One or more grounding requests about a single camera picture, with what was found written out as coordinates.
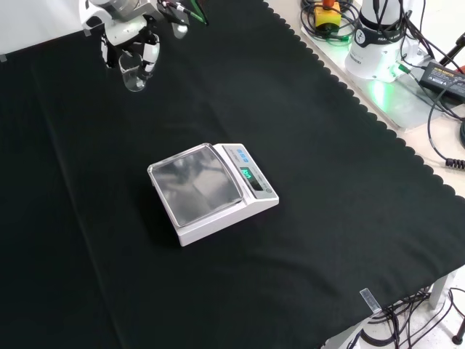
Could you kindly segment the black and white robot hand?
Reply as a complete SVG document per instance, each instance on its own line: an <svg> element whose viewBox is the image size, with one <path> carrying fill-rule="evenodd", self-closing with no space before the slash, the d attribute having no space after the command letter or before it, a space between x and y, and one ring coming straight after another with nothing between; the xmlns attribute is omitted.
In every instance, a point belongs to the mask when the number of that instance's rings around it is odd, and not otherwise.
<svg viewBox="0 0 465 349"><path fill-rule="evenodd" d="M160 39L153 32L157 9L151 1L80 1L78 11L84 30L103 28L101 53L108 68L115 68L127 54L138 61L135 68L140 81L152 76Z"/></svg>

